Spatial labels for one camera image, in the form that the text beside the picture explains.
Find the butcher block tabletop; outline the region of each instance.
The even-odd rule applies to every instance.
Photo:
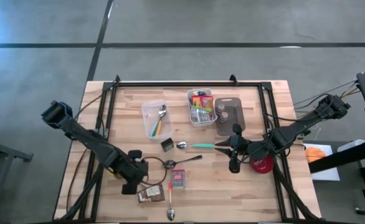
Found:
[[[278,115],[283,118],[296,118],[288,82],[285,80],[270,80],[267,82],[272,83]],[[87,82],[82,106],[98,97],[102,93],[102,87],[103,82]],[[202,160],[181,163],[175,167],[175,169],[185,170],[186,187],[184,189],[173,189],[172,207],[176,214],[173,222],[281,221],[272,172],[259,174],[248,164],[242,164],[240,173],[232,174],[228,168],[229,158],[216,150],[199,148],[180,150],[174,147],[168,152],[163,152],[160,141],[152,141],[147,137],[141,110],[142,104],[154,100],[166,100],[173,126],[173,135],[171,137],[174,143],[186,141],[189,144],[215,144],[226,140],[226,136],[217,135],[214,124],[200,128],[191,125],[187,91],[200,88],[198,86],[118,87],[109,132],[109,143],[119,147],[126,153],[130,150],[139,149],[143,151],[143,157],[156,156],[163,161],[169,159],[181,161],[198,155],[203,156]],[[242,136],[250,140],[262,139],[265,128],[257,87],[207,86],[203,88],[210,88],[214,99],[224,97],[240,98],[246,125]],[[109,99],[110,97],[107,97],[105,103],[104,119],[107,115]],[[266,91],[265,99],[268,111],[270,111]],[[100,99],[83,110],[78,117],[78,122],[86,129],[95,127],[99,104]],[[290,121],[280,121],[281,126],[290,123]],[[60,218],[66,213],[70,183],[84,151],[85,147],[80,142],[74,141],[72,143],[54,219]],[[82,192],[89,152],[85,153],[77,171],[70,193],[69,207],[73,205]],[[156,183],[162,179],[164,169],[161,163],[156,160],[148,160],[148,162],[148,182]],[[320,217],[320,209],[302,146],[292,146],[291,153],[288,156],[288,165],[293,188],[305,205]],[[165,201],[138,203],[137,195],[121,194],[121,186],[125,184],[125,180],[118,180],[105,171],[98,203],[97,222],[169,222],[166,216],[166,211],[169,208],[168,180],[170,180],[170,171],[168,171],[167,178],[163,182]],[[143,189],[143,186],[139,185],[138,188],[139,190]],[[92,195],[93,190],[88,197],[87,218],[90,216]],[[284,200],[288,216],[291,217],[286,192],[284,192]]]

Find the plastic bin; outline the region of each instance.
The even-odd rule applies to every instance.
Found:
[[[203,121],[203,122],[193,122],[192,121],[192,117],[191,117],[191,102],[189,101],[189,99],[191,98],[191,96],[194,94],[194,92],[197,91],[204,91],[207,95],[212,95],[212,90],[209,88],[203,88],[203,89],[198,89],[198,90],[189,90],[187,92],[187,102],[188,102],[188,113],[189,113],[189,120],[191,120],[191,124],[194,127],[204,127],[204,126],[210,126],[212,124],[214,124],[214,122],[217,120],[217,115],[216,115],[216,110],[214,108],[214,103],[213,103],[213,119],[211,121]]]
[[[165,140],[170,138],[173,134],[173,127],[171,125],[171,119],[169,114],[169,108],[166,108],[166,115],[162,117],[160,134],[157,136],[151,136],[154,125],[159,120],[159,109],[162,105],[168,105],[166,100],[150,101],[144,103],[141,106],[143,111],[145,133],[148,138],[152,140]]]

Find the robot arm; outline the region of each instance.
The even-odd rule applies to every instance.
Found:
[[[233,127],[236,135],[224,142],[217,143],[216,146],[230,146],[232,151],[222,151],[230,157],[230,171],[238,173],[241,162],[238,155],[247,155],[255,160],[264,159],[269,154],[279,154],[292,146],[296,137],[304,133],[316,123],[326,119],[340,119],[347,114],[350,105],[344,103],[340,97],[328,95],[318,103],[318,106],[306,116],[293,120],[289,126],[272,129],[265,134],[262,141],[250,141],[242,137],[242,129],[238,124]]]
[[[100,164],[112,174],[120,174],[131,189],[148,175],[148,163],[136,162],[121,149],[107,143],[94,131],[86,130],[72,117],[72,109],[63,102],[53,101],[50,108],[41,114],[45,123],[54,129],[61,129],[70,139],[76,139],[95,153]],[[135,194],[132,190],[126,194]]]

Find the spoon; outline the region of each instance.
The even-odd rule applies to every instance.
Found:
[[[165,169],[173,169],[180,162],[194,161],[194,160],[198,160],[198,159],[202,159],[202,155],[195,156],[195,157],[192,157],[190,159],[186,159],[186,160],[179,161],[179,162],[176,162],[176,161],[173,161],[173,160],[168,160],[168,161],[163,163],[163,167]]]
[[[153,126],[153,129],[152,129],[152,132],[151,132],[152,137],[154,137],[155,135],[160,133],[161,119],[162,119],[162,117],[164,117],[164,115],[166,115],[166,109],[167,109],[166,105],[162,105],[159,108],[159,112],[158,112],[159,119],[158,119],[158,122],[156,122],[156,124]]]
[[[214,148],[214,145],[213,144],[187,144],[186,142],[179,142],[176,144],[177,148],[178,149],[186,149],[188,148],[189,146],[192,146],[192,147],[203,147],[203,148],[211,148],[213,149]]]
[[[169,209],[168,209],[168,219],[170,221],[174,220],[174,216],[176,215],[174,213],[174,209],[171,208],[171,189],[172,189],[172,185],[171,185],[171,181],[169,182],[169,202],[170,202],[170,205],[169,205]]]

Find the teal handled spoon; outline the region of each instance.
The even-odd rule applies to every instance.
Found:
[[[162,117],[164,117],[164,115],[166,115],[166,110],[167,110],[167,106],[166,105],[162,105],[159,108],[159,113],[158,113],[159,114],[159,119],[158,119],[158,121],[155,123],[155,125],[152,128],[151,137],[155,137],[156,136],[156,130],[158,129],[158,125],[161,122]]]
[[[201,147],[201,148],[210,148],[210,149],[214,148],[213,144],[187,144],[186,142],[179,142],[179,143],[177,143],[176,146],[177,146],[178,149],[186,149],[189,146],[191,146],[191,147]]]

